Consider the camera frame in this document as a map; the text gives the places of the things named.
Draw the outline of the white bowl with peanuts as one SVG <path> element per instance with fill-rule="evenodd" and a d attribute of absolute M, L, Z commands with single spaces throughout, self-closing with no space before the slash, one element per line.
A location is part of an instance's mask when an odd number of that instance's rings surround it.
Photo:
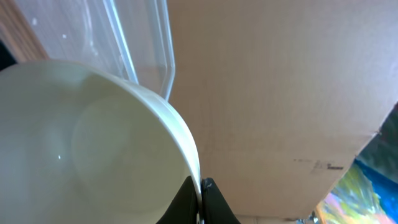
<path fill-rule="evenodd" d="M 179 113 L 143 86 L 42 60 L 1 72 L 2 223 L 157 223 L 200 163 Z"/>

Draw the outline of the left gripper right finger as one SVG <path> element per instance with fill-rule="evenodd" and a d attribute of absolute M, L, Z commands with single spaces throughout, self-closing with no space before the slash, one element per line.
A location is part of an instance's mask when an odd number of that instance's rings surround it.
<path fill-rule="evenodd" d="M 206 224 L 240 224 L 212 178 L 202 180 L 201 195 Z"/>

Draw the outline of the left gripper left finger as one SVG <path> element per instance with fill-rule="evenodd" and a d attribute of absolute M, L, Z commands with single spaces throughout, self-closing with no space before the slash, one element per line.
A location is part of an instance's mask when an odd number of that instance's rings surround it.
<path fill-rule="evenodd" d="M 198 222 L 197 195 L 192 177 L 188 176 L 157 224 L 197 224 Z"/>

